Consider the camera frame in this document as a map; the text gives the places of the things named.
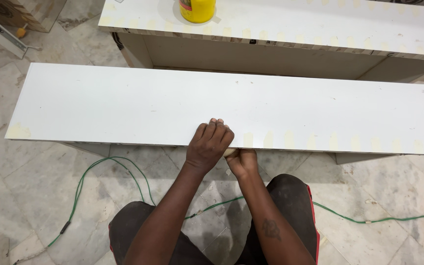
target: plank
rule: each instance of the plank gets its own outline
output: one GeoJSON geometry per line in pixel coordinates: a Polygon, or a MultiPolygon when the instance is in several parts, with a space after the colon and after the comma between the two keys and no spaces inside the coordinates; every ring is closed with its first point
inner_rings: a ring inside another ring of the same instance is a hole
{"type": "Polygon", "coordinates": [[[424,154],[424,84],[32,63],[6,139],[424,154]]]}
{"type": "Polygon", "coordinates": [[[106,0],[108,31],[424,59],[424,7],[366,0],[227,0],[194,24],[179,1],[106,0]]]}

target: left hand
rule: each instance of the left hand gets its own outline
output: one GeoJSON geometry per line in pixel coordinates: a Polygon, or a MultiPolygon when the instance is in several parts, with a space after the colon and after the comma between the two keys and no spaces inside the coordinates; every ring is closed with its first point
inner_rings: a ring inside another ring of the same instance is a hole
{"type": "Polygon", "coordinates": [[[185,155],[184,166],[190,166],[205,176],[219,161],[235,135],[222,119],[212,118],[202,123],[192,137],[185,155]]]}

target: marble floor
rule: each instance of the marble floor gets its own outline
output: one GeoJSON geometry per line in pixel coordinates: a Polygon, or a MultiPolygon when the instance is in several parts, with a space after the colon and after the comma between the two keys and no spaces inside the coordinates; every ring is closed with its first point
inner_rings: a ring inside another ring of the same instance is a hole
{"type": "MultiPolygon", "coordinates": [[[[50,33],[28,32],[23,41],[43,47],[20,60],[0,47],[0,235],[10,238],[11,264],[50,244],[67,221],[83,172],[99,156],[51,142],[15,142],[4,134],[31,62],[127,67],[109,33],[97,28],[102,0],[68,0],[50,33]]],[[[133,160],[145,202],[158,203],[186,156],[184,147],[112,146],[111,155],[133,160]]],[[[339,166],[326,153],[258,152],[265,183],[280,173],[301,178],[313,198],[356,220],[424,214],[424,157],[400,156],[339,166]]],[[[204,178],[188,214],[241,196],[220,160],[204,178]]],[[[132,177],[112,161],[85,177],[71,225],[42,255],[24,265],[114,265],[107,225],[128,202],[141,200],[132,177]]],[[[320,265],[424,265],[424,219],[360,225],[315,208],[321,234],[320,265]]],[[[182,231],[215,265],[230,265],[243,248],[251,216],[244,200],[184,222],[182,231]]]]}

